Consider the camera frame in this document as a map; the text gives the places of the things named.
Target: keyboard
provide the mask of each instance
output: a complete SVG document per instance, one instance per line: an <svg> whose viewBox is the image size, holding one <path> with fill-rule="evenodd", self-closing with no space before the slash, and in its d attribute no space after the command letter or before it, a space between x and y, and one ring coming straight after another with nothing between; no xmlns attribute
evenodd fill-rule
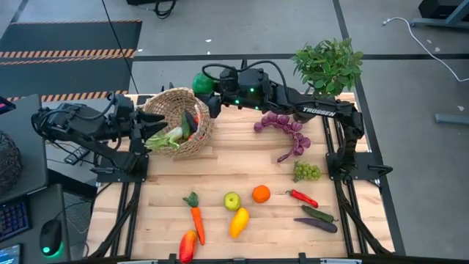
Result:
<svg viewBox="0 0 469 264"><path fill-rule="evenodd" d="M0 241L30 228L28 208L24 198L0 204Z"/></svg>

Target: wooden table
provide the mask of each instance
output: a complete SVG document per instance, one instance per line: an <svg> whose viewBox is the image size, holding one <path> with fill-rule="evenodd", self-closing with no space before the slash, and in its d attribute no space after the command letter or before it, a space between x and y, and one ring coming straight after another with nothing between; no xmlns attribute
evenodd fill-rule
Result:
<svg viewBox="0 0 469 264"><path fill-rule="evenodd" d="M136 102L136 95L130 95ZM342 100L354 102L352 93ZM148 178L142 186L136 222L132 259L168 259L178 253L181 237L193 230L190 208L182 200L195 191L205 228L206 244L198 245L196 259L345 257L341 223L335 234L293 221L306 217L301 202L285 194L286 190L302 191L320 204L320 210L339 219L339 206L333 182L329 180L325 153L327 145L322 119L315 117L301 131L313 143L301 157L290 157L281 164L277 157L287 153L291 139L280 130L266 128L254 133L253 125L260 121L260 111L224 108L215 121L210 143L199 153L187 158L166 158L151 155ZM333 131L337 149L336 132ZM128 142L122 143L122 149ZM367 150L365 137L357 146L358 152ZM317 164L324 175L318 181L292 181L293 162L301 159ZM251 193L264 184L270 188L271 198L256 204ZM107 236L115 223L121 183L114 183L96 200L87 242L90 252ZM392 240L378 188L371 183L355 181L358 204L363 221L384 245L392 251ZM235 214L224 207L224 195L235 191L242 206L251 214L247 228L238 239L229 236L229 223ZM356 229L350 220L356 252L359 252ZM127 231L121 234L119 253L123 253Z"/></svg>

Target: green plant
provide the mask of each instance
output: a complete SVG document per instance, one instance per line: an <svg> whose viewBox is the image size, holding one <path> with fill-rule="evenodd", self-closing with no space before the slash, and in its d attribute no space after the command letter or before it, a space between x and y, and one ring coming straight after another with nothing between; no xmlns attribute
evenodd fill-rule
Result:
<svg viewBox="0 0 469 264"><path fill-rule="evenodd" d="M308 82L314 88L314 95L320 98L340 95L344 87L350 91L363 64L363 52L353 53L351 43L350 38L341 42L334 38L323 40L314 48L305 45L292 57L296 62L293 74L300 72L303 84Z"/></svg>

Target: orange striped tape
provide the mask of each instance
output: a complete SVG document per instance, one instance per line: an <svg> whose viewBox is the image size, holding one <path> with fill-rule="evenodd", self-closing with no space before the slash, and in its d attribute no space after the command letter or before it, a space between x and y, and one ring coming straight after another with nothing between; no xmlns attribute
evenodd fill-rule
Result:
<svg viewBox="0 0 469 264"><path fill-rule="evenodd" d="M54 58L54 57L89 57L89 56L122 56L133 58L132 48L69 50L69 51L0 51L0 58Z"/></svg>
<svg viewBox="0 0 469 264"><path fill-rule="evenodd" d="M122 58L122 55L81 57L81 58L72 58L72 59L40 59L40 60L30 60L30 61L20 61L20 62L0 62L0 65L28 65L28 64L38 64L38 63L79 62L79 61L87 61L87 60L115 59L115 58Z"/></svg>
<svg viewBox="0 0 469 264"><path fill-rule="evenodd" d="M122 19L111 21L112 23L141 22L140 19ZM48 22L14 22L12 25L18 24L49 24L49 23L109 23L109 21L48 21Z"/></svg>
<svg viewBox="0 0 469 264"><path fill-rule="evenodd" d="M121 91L117 90L114 91L117 95L126 95L129 91ZM109 92L106 91L98 91L98 92L79 92L79 93L70 93L70 94L58 94L58 95L42 95L41 101L42 102L58 102L58 101L65 101L65 100L85 100L85 99L99 99L99 98L106 98ZM14 102L16 100L20 100L23 97L11 97L7 98L8 101Z"/></svg>

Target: white cable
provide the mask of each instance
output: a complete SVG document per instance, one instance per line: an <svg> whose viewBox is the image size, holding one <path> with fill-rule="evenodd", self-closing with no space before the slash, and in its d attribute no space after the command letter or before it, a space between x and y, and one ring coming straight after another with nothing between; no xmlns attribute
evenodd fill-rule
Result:
<svg viewBox="0 0 469 264"><path fill-rule="evenodd" d="M412 36L412 38L418 43L420 44L420 46L422 46L422 48L424 48L424 50L433 58L433 59L436 59L437 61L441 62L443 65L445 65L449 71L451 71L451 73L453 73L453 76L456 78L456 80L458 82L463 82L463 81L469 81L469 78L465 78L465 79L459 79L459 77L456 75L456 73L454 73L453 69L451 69L444 61L442 61L441 59L438 59L435 55L433 55L429 50L427 50L424 46L424 44L422 44L420 42L420 40L418 40L416 38L416 36L414 36L414 34L412 33L412 29L410 28L410 23L409 21L405 20L404 18L388 18L388 20L386 21L383 21L383 26L386 26L387 23L393 21L393 20L401 20L401 21L404 21L406 24L407 24L407 27L409 29L409 33L410 35Z"/></svg>

